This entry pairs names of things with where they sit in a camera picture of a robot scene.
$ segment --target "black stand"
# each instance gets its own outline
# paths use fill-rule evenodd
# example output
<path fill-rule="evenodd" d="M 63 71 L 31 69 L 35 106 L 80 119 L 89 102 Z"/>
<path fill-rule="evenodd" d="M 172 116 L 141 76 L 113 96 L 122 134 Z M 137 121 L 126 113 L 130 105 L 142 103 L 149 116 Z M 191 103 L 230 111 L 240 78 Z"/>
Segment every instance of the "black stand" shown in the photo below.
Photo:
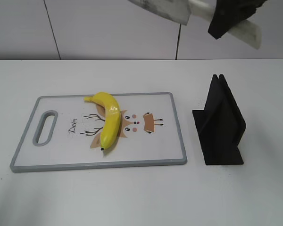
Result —
<path fill-rule="evenodd" d="M 193 116 L 206 165 L 242 165 L 238 144 L 246 124 L 224 76 L 213 75 L 204 110 Z"/>

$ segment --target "yellow banana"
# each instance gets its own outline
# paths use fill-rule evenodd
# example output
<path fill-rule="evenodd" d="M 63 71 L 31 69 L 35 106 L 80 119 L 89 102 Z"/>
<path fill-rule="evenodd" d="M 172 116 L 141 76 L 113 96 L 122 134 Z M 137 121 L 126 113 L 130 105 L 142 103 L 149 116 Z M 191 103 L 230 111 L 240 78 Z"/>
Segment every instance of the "yellow banana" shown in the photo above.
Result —
<path fill-rule="evenodd" d="M 97 93 L 92 97 L 84 97 L 85 102 L 94 102 L 105 108 L 105 125 L 100 134 L 101 150 L 113 145 L 121 123 L 121 112 L 117 100 L 108 93 Z"/>

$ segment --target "banana stem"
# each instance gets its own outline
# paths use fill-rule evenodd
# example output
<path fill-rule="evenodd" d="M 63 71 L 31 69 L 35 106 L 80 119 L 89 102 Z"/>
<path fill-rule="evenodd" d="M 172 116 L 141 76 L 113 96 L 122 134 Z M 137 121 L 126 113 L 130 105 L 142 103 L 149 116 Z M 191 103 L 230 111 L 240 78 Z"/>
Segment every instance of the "banana stem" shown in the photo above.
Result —
<path fill-rule="evenodd" d="M 85 102 L 92 102 L 92 97 L 84 97 Z"/>

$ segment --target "cutting board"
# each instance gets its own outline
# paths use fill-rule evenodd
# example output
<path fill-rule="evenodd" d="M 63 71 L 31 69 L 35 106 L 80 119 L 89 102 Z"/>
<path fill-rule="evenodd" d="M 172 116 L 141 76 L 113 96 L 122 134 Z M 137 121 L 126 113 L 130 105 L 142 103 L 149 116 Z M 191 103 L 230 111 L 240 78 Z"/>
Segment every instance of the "cutting board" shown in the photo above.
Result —
<path fill-rule="evenodd" d="M 13 172 L 178 165 L 187 162 L 171 93 L 113 94 L 122 121 L 100 149 L 104 109 L 79 96 L 39 97 L 10 164 Z"/>

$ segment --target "deer ear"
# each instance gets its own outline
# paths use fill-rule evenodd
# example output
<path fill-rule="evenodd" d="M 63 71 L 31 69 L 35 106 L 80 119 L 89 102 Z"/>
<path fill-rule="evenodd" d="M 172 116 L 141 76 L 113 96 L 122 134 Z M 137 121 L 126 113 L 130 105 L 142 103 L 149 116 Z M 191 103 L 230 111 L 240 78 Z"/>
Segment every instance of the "deer ear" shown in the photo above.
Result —
<path fill-rule="evenodd" d="M 98 113 L 100 114 L 100 116 L 102 117 L 106 117 L 106 112 L 105 112 L 105 108 L 103 108 L 101 105 L 96 105 L 96 110 L 98 111 Z"/>
<path fill-rule="evenodd" d="M 90 148 L 96 148 L 96 147 L 99 147 L 99 146 L 100 146 L 100 133 L 97 134 L 97 135 L 94 137 L 94 139 L 93 139 L 93 141 L 92 141 L 92 143 L 91 143 Z"/>

